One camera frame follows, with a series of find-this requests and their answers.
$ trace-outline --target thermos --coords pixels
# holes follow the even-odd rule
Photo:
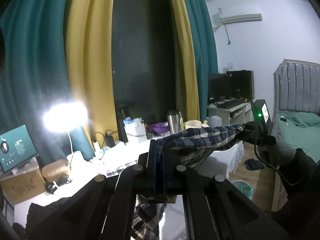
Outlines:
[[[182,118],[179,110],[169,110],[167,113],[167,120],[170,127],[170,134],[179,133],[182,131]]]

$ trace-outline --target yellow curtain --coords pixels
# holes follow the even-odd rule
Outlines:
[[[184,80],[182,54],[174,17],[172,17],[172,29],[175,51],[176,107],[181,112],[183,120],[187,121],[186,82]]]
[[[96,131],[117,130],[111,68],[112,8],[113,0],[71,0],[68,12],[68,79],[75,101],[88,108],[91,137]],[[84,130],[92,141],[88,129]],[[102,136],[97,139],[101,146]]]
[[[187,120],[200,120],[196,62],[187,7],[184,0],[171,0],[171,3],[183,62]]]

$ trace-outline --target wooden floor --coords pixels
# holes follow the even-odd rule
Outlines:
[[[236,173],[230,174],[229,180],[241,179],[248,182],[253,188],[253,203],[263,211],[271,211],[275,187],[275,171],[266,167],[258,171],[247,170],[244,161],[251,158],[257,160],[253,145],[244,143],[244,158],[239,164]]]

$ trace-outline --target charger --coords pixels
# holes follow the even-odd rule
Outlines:
[[[105,134],[105,140],[106,140],[107,146],[108,146],[109,148],[112,148],[112,147],[116,146],[115,140],[114,140],[114,138],[113,138],[113,136],[112,136],[111,133],[107,133],[107,132],[106,132],[106,134]]]

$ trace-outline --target tissue box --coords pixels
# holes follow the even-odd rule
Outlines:
[[[129,123],[124,126],[124,129],[130,143],[140,143],[148,139],[143,123]]]

